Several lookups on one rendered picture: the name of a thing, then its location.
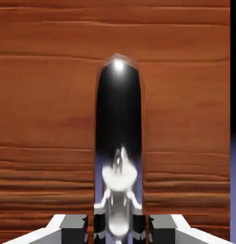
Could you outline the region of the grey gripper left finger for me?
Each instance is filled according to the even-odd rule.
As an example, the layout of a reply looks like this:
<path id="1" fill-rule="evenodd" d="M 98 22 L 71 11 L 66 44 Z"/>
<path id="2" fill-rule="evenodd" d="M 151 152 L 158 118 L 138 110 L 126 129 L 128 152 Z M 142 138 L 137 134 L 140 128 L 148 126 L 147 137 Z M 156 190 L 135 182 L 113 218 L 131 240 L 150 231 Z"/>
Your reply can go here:
<path id="1" fill-rule="evenodd" d="M 88 216 L 56 214 L 46 227 L 3 244 L 88 244 Z"/>

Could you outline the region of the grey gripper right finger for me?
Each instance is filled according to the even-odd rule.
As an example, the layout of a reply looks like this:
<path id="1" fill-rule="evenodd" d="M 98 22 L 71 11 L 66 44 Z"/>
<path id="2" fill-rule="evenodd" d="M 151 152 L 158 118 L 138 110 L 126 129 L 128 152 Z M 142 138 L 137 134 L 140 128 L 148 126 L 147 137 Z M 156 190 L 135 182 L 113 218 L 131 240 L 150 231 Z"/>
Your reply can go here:
<path id="1" fill-rule="evenodd" d="M 181 214 L 149 215 L 149 244 L 234 244 L 192 228 Z"/>

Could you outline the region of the reddish wooden cabinet door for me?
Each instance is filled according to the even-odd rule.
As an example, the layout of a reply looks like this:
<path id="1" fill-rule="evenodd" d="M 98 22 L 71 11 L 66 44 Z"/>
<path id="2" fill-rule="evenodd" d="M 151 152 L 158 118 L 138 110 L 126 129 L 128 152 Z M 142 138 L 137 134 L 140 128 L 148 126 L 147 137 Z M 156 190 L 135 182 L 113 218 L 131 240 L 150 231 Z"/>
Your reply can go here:
<path id="1" fill-rule="evenodd" d="M 96 77 L 138 61 L 144 207 L 230 238 L 230 0 L 0 0 L 0 244 L 91 214 Z"/>

